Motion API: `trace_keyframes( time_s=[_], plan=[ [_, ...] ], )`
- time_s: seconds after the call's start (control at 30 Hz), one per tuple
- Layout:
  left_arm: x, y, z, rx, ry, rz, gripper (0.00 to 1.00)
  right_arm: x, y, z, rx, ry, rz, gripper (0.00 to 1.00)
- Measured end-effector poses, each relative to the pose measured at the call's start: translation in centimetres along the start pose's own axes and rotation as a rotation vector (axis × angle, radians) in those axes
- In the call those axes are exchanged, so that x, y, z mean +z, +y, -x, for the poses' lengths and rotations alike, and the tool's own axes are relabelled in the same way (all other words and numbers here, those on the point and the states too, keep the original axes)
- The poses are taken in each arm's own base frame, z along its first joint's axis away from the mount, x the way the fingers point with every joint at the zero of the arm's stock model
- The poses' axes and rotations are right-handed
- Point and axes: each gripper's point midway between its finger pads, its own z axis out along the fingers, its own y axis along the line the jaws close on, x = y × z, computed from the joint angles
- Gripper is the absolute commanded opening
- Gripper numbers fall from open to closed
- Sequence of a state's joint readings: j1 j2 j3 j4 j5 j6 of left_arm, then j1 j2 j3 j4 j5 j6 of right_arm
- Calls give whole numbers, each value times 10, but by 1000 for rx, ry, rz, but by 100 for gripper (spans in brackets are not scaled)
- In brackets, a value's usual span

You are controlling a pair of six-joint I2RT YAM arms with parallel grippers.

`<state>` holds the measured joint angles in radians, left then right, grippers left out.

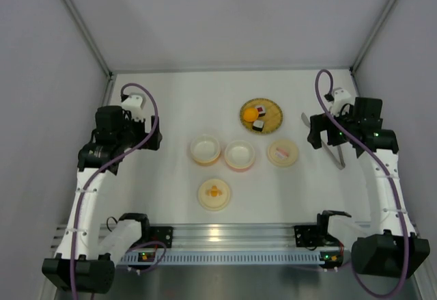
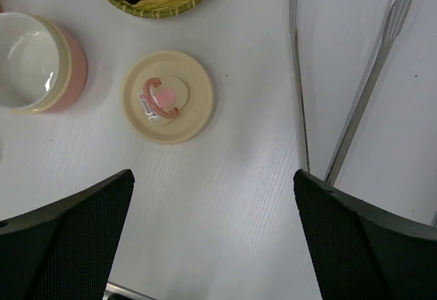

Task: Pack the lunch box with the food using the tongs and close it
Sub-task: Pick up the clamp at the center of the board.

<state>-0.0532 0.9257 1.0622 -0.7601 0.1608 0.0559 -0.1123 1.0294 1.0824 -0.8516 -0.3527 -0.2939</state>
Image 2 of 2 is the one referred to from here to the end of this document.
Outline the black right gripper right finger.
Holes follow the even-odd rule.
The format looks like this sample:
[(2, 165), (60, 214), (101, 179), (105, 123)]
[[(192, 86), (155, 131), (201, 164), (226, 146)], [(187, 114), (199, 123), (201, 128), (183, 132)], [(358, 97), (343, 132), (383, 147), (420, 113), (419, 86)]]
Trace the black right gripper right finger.
[(436, 228), (348, 195), (303, 169), (294, 195), (323, 299), (435, 299)]

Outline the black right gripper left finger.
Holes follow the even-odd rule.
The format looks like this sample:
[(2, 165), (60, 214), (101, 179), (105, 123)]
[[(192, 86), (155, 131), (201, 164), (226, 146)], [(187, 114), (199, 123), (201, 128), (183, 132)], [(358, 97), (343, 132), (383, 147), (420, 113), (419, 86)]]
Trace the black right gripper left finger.
[(125, 169), (1, 221), (1, 298), (102, 299), (134, 183)]

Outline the stainless steel tongs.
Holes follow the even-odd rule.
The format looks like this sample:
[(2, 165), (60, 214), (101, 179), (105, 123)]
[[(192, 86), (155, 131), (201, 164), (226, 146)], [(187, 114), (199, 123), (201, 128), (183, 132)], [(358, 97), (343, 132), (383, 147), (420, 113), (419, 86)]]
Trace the stainless steel tongs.
[[(358, 130), (361, 119), (367, 108), (369, 99), (371, 98), (380, 73), (382, 72), (382, 69), (389, 56), (389, 53), (391, 52), (391, 49), (393, 48), (395, 40), (399, 36), (402, 27), (404, 26), (412, 2), (413, 0), (395, 0), (389, 10), (389, 13), (387, 14), (382, 36), (380, 38), (378, 52), (374, 60), (373, 66), (371, 67), (371, 71), (369, 72), (369, 76), (367, 77), (363, 90), (352, 112), (352, 115), (348, 120), (348, 123), (346, 124), (346, 129), (344, 130), (342, 136), (339, 138), (338, 148), (336, 149), (332, 161), (328, 166), (324, 182), (329, 185), (334, 185), (337, 181), (341, 168), (343, 167), (343, 163), (353, 142), (354, 136)], [(289, 33), (292, 67), (297, 88), (298, 104), (300, 109), (300, 119), (302, 126), (302, 141), (305, 155), (303, 169), (309, 173), (311, 171), (309, 141), (298, 46), (298, 0), (289, 0)]]

